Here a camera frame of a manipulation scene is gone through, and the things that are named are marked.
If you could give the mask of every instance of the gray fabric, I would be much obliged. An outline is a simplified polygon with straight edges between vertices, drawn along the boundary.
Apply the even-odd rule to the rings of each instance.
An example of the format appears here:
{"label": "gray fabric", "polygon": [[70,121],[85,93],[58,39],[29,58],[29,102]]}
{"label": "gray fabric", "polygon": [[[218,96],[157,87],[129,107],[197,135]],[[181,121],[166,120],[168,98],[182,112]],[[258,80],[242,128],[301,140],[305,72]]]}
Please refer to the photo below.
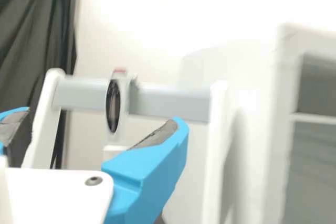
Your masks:
{"label": "gray fabric", "polygon": [[28,111],[15,112],[0,121],[0,142],[2,142],[4,146],[7,147],[10,144],[27,114]]}
{"label": "gray fabric", "polygon": [[[76,61],[70,0],[0,0],[0,112],[30,107],[32,125],[46,71],[73,72]],[[61,114],[55,142],[60,168],[65,114]],[[31,129],[20,135],[18,157],[31,140]],[[16,155],[14,146],[11,155]]]}
{"label": "gray fabric", "polygon": [[168,120],[164,125],[162,125],[157,130],[153,131],[138,144],[135,144],[131,149],[143,148],[153,145],[162,144],[166,141],[174,132],[177,130],[177,123],[173,120]]}

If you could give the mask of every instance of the white wall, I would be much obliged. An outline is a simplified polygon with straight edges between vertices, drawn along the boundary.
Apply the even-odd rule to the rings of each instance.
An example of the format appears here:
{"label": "white wall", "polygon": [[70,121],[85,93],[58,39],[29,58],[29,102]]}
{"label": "white wall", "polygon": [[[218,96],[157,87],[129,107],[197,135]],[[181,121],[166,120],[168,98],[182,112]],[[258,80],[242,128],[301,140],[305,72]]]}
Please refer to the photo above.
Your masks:
{"label": "white wall", "polygon": [[[141,81],[176,84],[181,58],[201,48],[234,38],[271,38],[284,21],[336,30],[334,2],[78,0],[76,75],[108,78],[115,67],[125,66]],[[131,118],[127,141],[140,139],[162,122]],[[69,137],[67,167],[99,169],[107,137],[103,115],[73,113]]]}

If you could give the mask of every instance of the metal ring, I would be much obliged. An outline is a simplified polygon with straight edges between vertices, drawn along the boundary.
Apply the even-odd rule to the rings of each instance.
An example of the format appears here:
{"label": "metal ring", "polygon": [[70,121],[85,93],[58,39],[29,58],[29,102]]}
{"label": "metal ring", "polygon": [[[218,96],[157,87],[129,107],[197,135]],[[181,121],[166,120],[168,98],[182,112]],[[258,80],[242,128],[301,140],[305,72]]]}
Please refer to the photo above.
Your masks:
{"label": "metal ring", "polygon": [[111,80],[106,94],[106,118],[109,129],[115,133],[120,117],[120,90],[116,80]]}

